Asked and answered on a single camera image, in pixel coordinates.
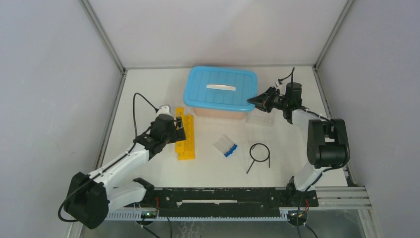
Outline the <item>yellow test tube rack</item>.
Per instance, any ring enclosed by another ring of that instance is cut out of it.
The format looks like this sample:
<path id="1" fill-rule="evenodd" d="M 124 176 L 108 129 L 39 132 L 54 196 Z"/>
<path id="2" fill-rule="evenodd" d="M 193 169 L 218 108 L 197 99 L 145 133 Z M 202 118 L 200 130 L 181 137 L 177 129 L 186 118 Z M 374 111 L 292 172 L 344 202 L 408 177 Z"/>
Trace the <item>yellow test tube rack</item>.
<path id="1" fill-rule="evenodd" d="M 194 116 L 186 114 L 183 107 L 177 107 L 175 111 L 177 117 L 181 117 L 186 139 L 175 143 L 175 152 L 178 160 L 195 159 L 195 134 Z"/>

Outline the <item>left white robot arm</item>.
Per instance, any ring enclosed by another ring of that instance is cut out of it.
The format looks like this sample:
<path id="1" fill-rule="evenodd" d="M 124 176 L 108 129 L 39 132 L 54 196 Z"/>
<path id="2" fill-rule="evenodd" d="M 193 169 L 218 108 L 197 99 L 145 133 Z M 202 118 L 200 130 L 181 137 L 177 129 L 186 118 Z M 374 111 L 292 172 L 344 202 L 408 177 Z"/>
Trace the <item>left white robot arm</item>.
<path id="1" fill-rule="evenodd" d="M 73 222 L 94 229 L 109 212 L 136 202 L 144 207 L 152 205 L 155 194 L 145 188 L 139 179 L 125 186 L 118 183 L 134 169 L 150 161 L 166 145 L 184 140 L 186 132 L 181 117 L 157 115 L 149 128 L 136 136 L 122 154 L 88 174 L 78 172 L 72 177 L 67 196 L 58 209 L 58 218 L 67 222 L 61 214 L 65 211 L 72 216 Z"/>

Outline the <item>black wire ring stand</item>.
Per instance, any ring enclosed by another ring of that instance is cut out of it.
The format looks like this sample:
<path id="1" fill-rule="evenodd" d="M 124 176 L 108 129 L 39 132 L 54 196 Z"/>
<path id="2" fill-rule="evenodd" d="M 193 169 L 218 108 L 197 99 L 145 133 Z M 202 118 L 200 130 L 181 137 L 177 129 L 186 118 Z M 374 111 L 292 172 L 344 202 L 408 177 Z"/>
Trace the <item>black wire ring stand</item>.
<path id="1" fill-rule="evenodd" d="M 269 169 L 271 168 L 271 151 L 267 145 L 254 143 L 249 148 L 249 156 L 251 162 L 246 170 L 246 174 L 249 174 L 255 164 L 266 164 Z"/>

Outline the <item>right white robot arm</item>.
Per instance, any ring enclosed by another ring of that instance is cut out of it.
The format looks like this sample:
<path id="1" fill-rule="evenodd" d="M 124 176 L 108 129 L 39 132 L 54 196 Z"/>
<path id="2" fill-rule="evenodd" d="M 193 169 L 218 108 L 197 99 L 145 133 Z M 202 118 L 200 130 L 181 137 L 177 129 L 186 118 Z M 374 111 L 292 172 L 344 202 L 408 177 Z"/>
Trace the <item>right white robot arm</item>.
<path id="1" fill-rule="evenodd" d="M 291 178 L 294 188 L 286 192 L 290 205 L 300 206 L 306 200 L 305 192 L 313 190 L 323 175 L 341 169 L 349 162 L 351 153 L 345 121 L 328 119 L 304 107 L 300 83 L 287 83 L 284 94 L 275 87 L 269 87 L 264 93 L 247 101 L 266 113 L 281 110 L 288 123 L 307 134 L 308 161 Z"/>

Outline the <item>blue plastic box lid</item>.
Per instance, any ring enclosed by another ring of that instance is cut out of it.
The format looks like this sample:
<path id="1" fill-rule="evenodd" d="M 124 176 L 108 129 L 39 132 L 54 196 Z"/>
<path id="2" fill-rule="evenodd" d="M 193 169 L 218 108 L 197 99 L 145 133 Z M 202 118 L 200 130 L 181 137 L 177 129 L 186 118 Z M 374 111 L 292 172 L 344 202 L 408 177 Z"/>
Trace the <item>blue plastic box lid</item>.
<path id="1" fill-rule="evenodd" d="M 183 101 L 192 108 L 248 113 L 258 92 L 258 77 L 249 70 L 196 66 L 190 70 Z"/>

